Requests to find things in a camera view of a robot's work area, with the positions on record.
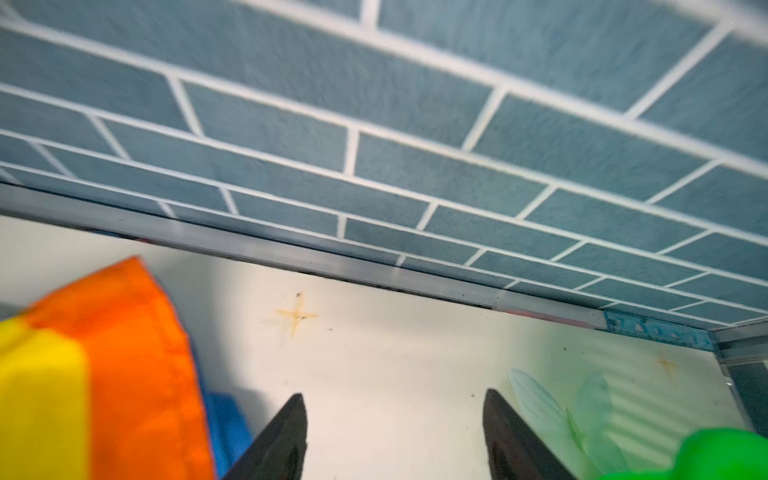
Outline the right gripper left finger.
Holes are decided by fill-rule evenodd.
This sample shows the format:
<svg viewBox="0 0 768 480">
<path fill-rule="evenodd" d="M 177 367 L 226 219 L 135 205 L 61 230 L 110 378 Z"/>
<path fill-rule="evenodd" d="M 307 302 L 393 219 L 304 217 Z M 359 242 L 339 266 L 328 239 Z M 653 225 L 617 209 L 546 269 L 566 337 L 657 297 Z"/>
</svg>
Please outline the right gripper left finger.
<svg viewBox="0 0 768 480">
<path fill-rule="evenodd" d="M 224 480 L 299 480 L 307 451 L 308 418 L 303 395 L 293 394 Z"/>
</svg>

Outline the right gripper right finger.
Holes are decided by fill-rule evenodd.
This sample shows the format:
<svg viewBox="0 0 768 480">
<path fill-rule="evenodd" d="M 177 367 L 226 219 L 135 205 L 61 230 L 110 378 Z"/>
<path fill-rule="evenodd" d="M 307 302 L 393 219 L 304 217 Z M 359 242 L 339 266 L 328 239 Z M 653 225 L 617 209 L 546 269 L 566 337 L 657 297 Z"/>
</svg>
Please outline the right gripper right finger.
<svg viewBox="0 0 768 480">
<path fill-rule="evenodd" d="M 575 480 L 495 389 L 486 391 L 482 425 L 492 480 Z"/>
</svg>

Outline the multicolour shorts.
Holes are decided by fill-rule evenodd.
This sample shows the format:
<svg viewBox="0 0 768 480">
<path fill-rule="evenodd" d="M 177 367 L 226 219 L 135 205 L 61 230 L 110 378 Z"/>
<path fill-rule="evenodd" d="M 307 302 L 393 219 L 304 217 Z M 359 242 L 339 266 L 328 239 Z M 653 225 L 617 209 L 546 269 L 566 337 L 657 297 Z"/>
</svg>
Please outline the multicolour shorts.
<svg viewBox="0 0 768 480">
<path fill-rule="evenodd" d="M 252 441 L 136 257 L 1 322 L 5 479 L 220 479 Z"/>
</svg>

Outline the green plastic basket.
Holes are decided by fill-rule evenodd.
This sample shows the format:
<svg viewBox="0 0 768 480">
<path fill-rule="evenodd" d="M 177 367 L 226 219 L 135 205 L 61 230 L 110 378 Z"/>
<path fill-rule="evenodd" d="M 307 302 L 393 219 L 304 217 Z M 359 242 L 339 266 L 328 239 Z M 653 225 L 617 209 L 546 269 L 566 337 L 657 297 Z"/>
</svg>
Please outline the green plastic basket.
<svg viewBox="0 0 768 480">
<path fill-rule="evenodd" d="M 615 480 L 763 480 L 767 478 L 767 439 L 737 429 L 706 429 L 687 437 L 667 470 L 611 473 Z"/>
</svg>

